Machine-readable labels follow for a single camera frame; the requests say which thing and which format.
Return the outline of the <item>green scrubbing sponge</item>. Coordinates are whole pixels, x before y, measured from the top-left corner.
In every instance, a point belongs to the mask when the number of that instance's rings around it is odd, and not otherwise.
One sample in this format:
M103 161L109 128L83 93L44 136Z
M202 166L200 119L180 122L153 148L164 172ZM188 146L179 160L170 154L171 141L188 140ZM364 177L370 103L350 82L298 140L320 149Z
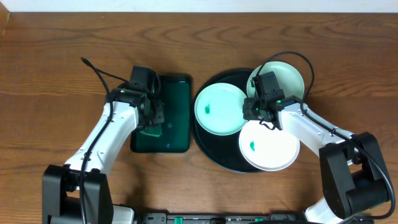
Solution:
M156 124L153 126L147 126L146 129L143 129L140 133L146 136L159 138L162 135L162 125Z

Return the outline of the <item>mint green plate with stain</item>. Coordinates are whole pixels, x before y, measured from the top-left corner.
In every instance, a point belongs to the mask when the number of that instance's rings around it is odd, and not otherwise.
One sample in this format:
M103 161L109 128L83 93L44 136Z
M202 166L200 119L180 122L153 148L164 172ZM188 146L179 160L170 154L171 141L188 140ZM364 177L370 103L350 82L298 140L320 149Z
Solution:
M199 92L194 114L198 124L207 132L227 136L240 131L247 121L243 118L246 94L229 83L214 83Z

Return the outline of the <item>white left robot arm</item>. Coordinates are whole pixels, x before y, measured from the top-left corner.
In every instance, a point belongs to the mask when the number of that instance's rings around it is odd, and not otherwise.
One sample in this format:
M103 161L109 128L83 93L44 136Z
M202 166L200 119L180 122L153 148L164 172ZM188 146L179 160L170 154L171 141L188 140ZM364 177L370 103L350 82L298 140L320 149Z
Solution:
M108 176L127 137L162 122L161 100L138 91L113 90L79 150L64 165L46 168L43 223L133 223L134 210L113 203Z

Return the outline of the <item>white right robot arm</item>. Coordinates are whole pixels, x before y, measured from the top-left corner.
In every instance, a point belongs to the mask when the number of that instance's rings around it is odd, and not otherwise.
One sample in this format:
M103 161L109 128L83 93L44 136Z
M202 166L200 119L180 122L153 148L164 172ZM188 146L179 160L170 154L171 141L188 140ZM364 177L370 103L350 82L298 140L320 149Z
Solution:
M304 212L310 223L349 223L363 212L390 202L383 215L396 209L396 195L375 136L353 134L314 113L296 96L283 94L245 98L243 117L268 130L285 131L304 143L320 160L323 198Z

